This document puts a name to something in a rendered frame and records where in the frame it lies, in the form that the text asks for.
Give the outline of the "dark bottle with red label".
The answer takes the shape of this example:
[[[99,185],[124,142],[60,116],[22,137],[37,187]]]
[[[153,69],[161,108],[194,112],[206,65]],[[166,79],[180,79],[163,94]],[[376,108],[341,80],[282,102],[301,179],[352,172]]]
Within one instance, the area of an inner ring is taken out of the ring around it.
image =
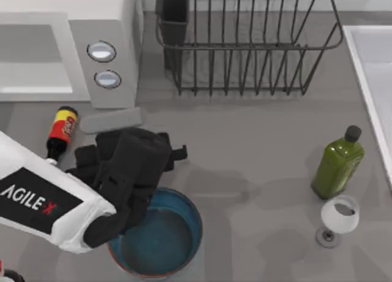
[[[46,160],[51,165],[56,166],[66,152],[77,123],[78,112],[74,108],[68,105],[58,108],[46,142]]]

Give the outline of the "pale grey rounded box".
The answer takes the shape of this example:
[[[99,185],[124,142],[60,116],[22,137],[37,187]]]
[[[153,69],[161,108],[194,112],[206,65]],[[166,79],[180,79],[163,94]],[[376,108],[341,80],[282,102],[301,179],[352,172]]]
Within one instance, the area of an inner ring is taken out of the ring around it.
[[[144,116],[144,111],[140,107],[100,112],[84,116],[80,120],[80,130],[85,134],[98,134],[141,126]]]

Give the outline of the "round grey microwave knob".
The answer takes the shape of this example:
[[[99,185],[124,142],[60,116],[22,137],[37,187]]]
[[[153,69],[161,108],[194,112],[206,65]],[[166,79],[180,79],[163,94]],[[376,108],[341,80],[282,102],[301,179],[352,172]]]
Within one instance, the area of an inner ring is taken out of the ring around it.
[[[117,88],[121,82],[121,76],[113,70],[105,70],[94,74],[94,81],[97,86],[105,89]]]
[[[116,49],[108,42],[100,40],[87,46],[87,53],[91,59],[99,63],[108,63],[116,57]]]

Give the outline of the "blue round bowl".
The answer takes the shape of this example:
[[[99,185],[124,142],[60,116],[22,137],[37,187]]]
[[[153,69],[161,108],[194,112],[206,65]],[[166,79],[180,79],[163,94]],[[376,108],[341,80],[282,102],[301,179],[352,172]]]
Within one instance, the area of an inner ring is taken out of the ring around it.
[[[186,268],[200,248],[203,222],[198,208],[170,188],[156,190],[144,220],[107,247],[117,266],[141,280],[163,280]]]

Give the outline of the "pale microwave oven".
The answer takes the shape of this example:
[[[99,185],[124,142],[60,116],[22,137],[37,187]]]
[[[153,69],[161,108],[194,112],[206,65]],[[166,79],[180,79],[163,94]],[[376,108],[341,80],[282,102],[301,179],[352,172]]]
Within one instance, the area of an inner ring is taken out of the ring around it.
[[[132,108],[138,86],[140,24],[132,17],[118,20],[72,20],[68,17],[68,21],[90,100],[41,102],[89,102],[96,109]],[[100,40],[110,43],[116,49],[116,57],[108,63],[94,61],[87,53],[87,46]],[[96,85],[94,74],[106,70],[115,71],[121,76],[122,82],[117,88],[105,89]]]

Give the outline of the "microwave oven door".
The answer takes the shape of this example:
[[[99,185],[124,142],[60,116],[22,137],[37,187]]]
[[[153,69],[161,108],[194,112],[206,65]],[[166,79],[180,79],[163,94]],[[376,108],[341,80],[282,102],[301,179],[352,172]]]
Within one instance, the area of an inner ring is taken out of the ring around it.
[[[0,101],[89,101],[68,17],[0,12]]]

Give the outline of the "dark grey utensil holder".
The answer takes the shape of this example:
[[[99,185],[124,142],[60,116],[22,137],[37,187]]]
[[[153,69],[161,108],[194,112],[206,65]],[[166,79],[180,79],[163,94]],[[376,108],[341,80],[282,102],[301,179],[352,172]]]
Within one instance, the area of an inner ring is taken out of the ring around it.
[[[158,28],[164,48],[165,70],[173,70],[177,57],[182,56],[181,50],[172,47],[182,47],[186,39],[189,22],[190,0],[156,0],[156,15]]]

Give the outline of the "black and white object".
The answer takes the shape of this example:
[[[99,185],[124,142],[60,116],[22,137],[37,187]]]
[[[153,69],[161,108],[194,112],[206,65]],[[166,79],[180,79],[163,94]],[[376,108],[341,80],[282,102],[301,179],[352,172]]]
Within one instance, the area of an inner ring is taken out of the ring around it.
[[[25,279],[18,272],[6,269],[0,259],[0,282],[25,282]]]

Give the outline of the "green bottle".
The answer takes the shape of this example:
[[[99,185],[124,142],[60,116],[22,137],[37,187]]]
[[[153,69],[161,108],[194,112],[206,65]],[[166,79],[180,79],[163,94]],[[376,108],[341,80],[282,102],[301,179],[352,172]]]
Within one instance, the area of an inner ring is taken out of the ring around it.
[[[350,125],[343,137],[325,147],[311,184],[320,199],[334,198],[345,190],[364,157],[364,148],[358,142],[361,133],[360,127]]]

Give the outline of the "white wine glass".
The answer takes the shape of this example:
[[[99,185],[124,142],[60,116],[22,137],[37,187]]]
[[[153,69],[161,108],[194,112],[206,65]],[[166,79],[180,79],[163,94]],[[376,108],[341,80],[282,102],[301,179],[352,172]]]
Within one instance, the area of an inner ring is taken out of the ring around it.
[[[324,248],[337,247],[342,236],[353,232],[359,224],[360,206],[346,194],[327,201],[320,211],[322,226],[316,231],[315,239]]]

